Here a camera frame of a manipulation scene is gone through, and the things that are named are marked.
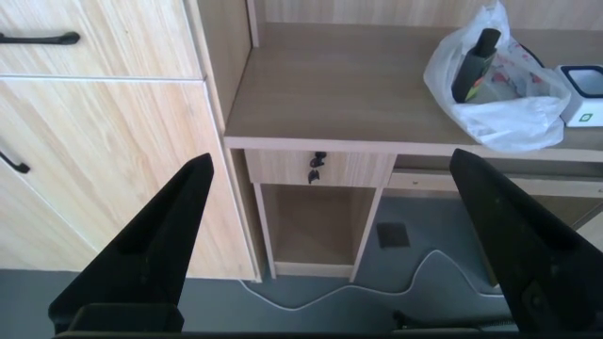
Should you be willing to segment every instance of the wooden cabinet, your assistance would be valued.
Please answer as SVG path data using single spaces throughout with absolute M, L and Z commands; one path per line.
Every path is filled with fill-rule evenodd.
M 5 163 L 0 163 L 0 267 L 81 270 L 96 251 Z
M 0 136 L 24 179 L 101 250 L 190 158 L 215 176 L 189 275 L 253 279 L 202 81 L 5 79 Z
M 1 44 L 1 74 L 202 78 L 184 5 L 178 0 L 8 0 L 0 33 L 60 36 L 74 45 Z

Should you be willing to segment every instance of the black bottle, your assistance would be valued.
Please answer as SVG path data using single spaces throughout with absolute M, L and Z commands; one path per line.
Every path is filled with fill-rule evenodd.
M 499 38 L 500 32 L 494 28 L 482 30 L 478 43 L 464 57 L 461 69 L 452 83 L 452 97 L 457 103 L 465 103 L 477 94 L 483 76 L 488 72 L 497 52 Z

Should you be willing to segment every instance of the drawer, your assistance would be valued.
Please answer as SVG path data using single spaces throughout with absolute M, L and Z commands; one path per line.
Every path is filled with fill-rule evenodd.
M 5 37 L 71 31 L 71 45 L 0 44 L 0 74 L 202 78 L 181 0 L 0 2 Z
M 396 156 L 382 153 L 327 152 L 317 168 L 316 186 L 380 187 L 387 185 Z M 315 152 L 246 150 L 252 183 L 308 185 Z

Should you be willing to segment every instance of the white plastic bag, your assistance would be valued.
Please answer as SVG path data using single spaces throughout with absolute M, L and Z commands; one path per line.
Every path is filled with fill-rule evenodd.
M 452 82 L 484 28 L 500 31 L 497 54 L 478 96 L 469 104 L 457 104 Z M 498 1 L 440 42 L 423 78 L 444 111 L 476 141 L 495 151 L 533 151 L 563 140 L 560 115 L 570 91 L 511 37 L 507 12 Z

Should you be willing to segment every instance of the light wood grain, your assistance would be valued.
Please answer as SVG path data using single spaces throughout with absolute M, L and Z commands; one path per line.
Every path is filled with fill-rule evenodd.
M 603 180 L 553 176 L 517 176 L 509 179 L 530 195 L 603 199 Z M 449 172 L 441 170 L 396 169 L 388 188 L 456 191 Z
M 215 175 L 189 276 L 255 279 L 202 82 L 5 79 L 0 136 L 95 250 L 190 158 Z
M 452 27 L 467 24 L 490 0 L 266 0 L 275 23 L 387 24 Z M 511 27 L 603 29 L 597 0 L 503 0 Z
M 185 0 L 219 131 L 223 133 L 252 48 L 245 0 Z
M 252 51 L 225 142 L 245 149 L 451 155 L 603 162 L 598 129 L 566 129 L 554 148 L 497 153 L 437 105 L 425 66 L 448 29 L 267 24 Z M 601 32 L 516 31 L 546 65 L 598 62 Z
M 0 163 L 0 268 L 82 270 L 96 251 L 21 175 Z
M 182 1 L 8 0 L 0 3 L 7 37 L 75 31 L 70 46 L 0 45 L 0 74 L 201 79 Z
M 308 185 L 314 152 L 246 150 L 253 183 Z M 384 186 L 396 156 L 378 153 L 327 153 L 320 179 L 312 186 Z
M 260 47 L 266 30 L 266 2 L 264 0 L 247 0 L 249 26 L 252 33 L 253 47 Z
M 270 267 L 270 276 L 276 278 L 276 268 L 274 267 L 274 252 L 277 249 L 277 239 L 279 236 L 279 201 L 277 197 L 277 187 L 263 186 L 253 184 L 257 208 L 259 211 L 260 223 L 262 225 L 262 234 L 266 244 L 266 253 Z
M 243 0 L 185 0 L 184 4 L 195 47 L 205 71 L 211 112 L 222 136 L 251 48 L 245 4 Z M 240 150 L 225 149 L 221 143 L 220 138 L 230 186 L 257 272 L 255 280 L 261 282 L 267 254 L 253 186 L 248 180 L 245 155 Z
M 383 188 L 355 190 L 351 196 L 352 250 L 354 267 L 350 274 L 350 282 L 356 279 L 362 256 L 367 246 L 368 236 L 377 214 L 377 208 L 383 195 Z

